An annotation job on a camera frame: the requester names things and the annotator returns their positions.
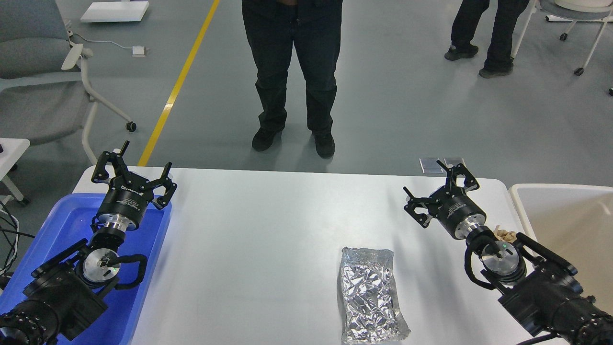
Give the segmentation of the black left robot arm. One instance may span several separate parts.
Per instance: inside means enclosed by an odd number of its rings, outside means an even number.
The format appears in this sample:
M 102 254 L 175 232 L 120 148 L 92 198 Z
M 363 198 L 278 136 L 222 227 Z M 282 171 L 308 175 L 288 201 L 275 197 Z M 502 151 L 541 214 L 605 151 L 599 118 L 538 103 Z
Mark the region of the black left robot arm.
M 81 239 L 50 258 L 32 273 L 25 300 L 1 315 L 3 345 L 55 345 L 58 336 L 74 339 L 108 308 L 103 301 L 112 290 L 138 287 L 145 279 L 144 254 L 120 255 L 125 234 L 136 230 L 148 205 L 162 210 L 177 190 L 169 175 L 171 163 L 158 179 L 129 170 L 120 151 L 103 151 L 91 181 L 106 184 L 106 193 L 91 220 L 90 240 Z

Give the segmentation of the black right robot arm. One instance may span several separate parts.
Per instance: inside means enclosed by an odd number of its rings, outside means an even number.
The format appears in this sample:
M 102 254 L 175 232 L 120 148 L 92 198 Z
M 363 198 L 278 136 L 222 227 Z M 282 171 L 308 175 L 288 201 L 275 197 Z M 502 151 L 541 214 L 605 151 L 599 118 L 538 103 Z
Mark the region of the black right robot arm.
M 466 242 L 464 270 L 471 282 L 501 293 L 499 303 L 529 334 L 528 345 L 562 338 L 570 345 L 610 345 L 613 321 L 583 297 L 576 267 L 523 233 L 515 240 L 497 238 L 486 225 L 486 213 L 468 192 L 477 179 L 464 164 L 439 166 L 446 182 L 425 198 L 404 188 L 404 210 L 421 225 L 437 220 L 455 240 Z

